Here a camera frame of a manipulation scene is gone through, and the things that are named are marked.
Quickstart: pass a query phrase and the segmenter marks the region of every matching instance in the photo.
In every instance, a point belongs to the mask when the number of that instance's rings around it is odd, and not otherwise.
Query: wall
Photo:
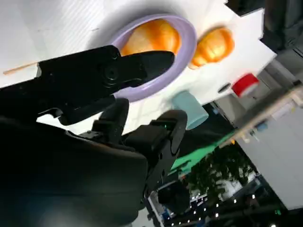
[[[268,129],[238,140],[257,169],[289,209],[303,207],[303,110],[296,108]]]

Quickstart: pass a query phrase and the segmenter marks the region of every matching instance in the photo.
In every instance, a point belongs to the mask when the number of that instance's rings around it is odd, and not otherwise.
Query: wooden stick
[[[7,71],[4,71],[3,74],[4,75],[10,75],[10,74],[13,74],[15,72],[18,72],[26,67],[29,67],[29,66],[32,66],[32,65],[35,65],[37,64],[38,62],[34,62],[34,63],[30,63],[30,64],[27,64],[27,65],[22,65],[22,66],[19,66],[17,68],[14,68],[14,69],[11,69],[11,70],[7,70]]]

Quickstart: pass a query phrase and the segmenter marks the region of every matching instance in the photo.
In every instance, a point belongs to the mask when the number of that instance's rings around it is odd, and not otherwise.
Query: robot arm
[[[62,95],[68,101],[64,107],[59,94],[50,95],[56,90],[63,91],[60,78],[56,78],[58,82],[52,84],[53,88],[44,82],[45,92],[38,86],[42,77],[0,91],[1,104],[5,107],[0,110],[3,132],[0,225],[110,227],[131,223],[176,160],[187,115],[171,110],[149,125],[122,136],[128,100],[113,98],[95,108],[96,99],[84,98],[78,102],[67,95],[67,87]],[[146,79],[137,74],[133,85],[144,81]],[[36,97],[38,91],[42,91],[42,98]],[[104,95],[97,103],[102,103],[104,98],[108,96]],[[10,106],[6,99],[15,102]],[[79,105],[80,109],[90,106],[82,109],[89,111],[79,112],[74,103],[83,104]],[[56,110],[51,113],[65,117],[66,122],[73,122],[104,109],[92,130],[81,135],[36,122],[38,115],[49,110]]]

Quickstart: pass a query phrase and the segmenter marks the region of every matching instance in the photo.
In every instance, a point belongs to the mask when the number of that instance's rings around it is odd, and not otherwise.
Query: red object
[[[259,80],[252,74],[248,73],[239,79],[232,89],[238,97],[242,97],[250,93],[258,86]]]

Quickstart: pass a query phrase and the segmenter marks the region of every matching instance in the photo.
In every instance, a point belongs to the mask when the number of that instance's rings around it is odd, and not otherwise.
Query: white surface
[[[244,73],[257,75],[275,56],[258,38],[262,13],[240,18],[223,0],[2,0],[0,3],[0,71],[35,61],[105,45],[112,34],[132,20],[152,13],[169,12],[188,19],[198,37],[214,26],[225,25],[235,40],[233,53],[217,64],[199,70],[185,69],[157,94],[131,104],[125,131],[149,123],[170,109],[170,98],[188,89],[201,104],[231,93],[218,94],[225,83]],[[30,67],[10,76],[0,75],[0,87],[33,78]],[[74,133],[89,130],[93,117],[68,127]],[[58,125],[55,119],[42,120]]]
[[[303,110],[267,122],[268,129],[237,140],[269,185],[289,209],[303,207]]]

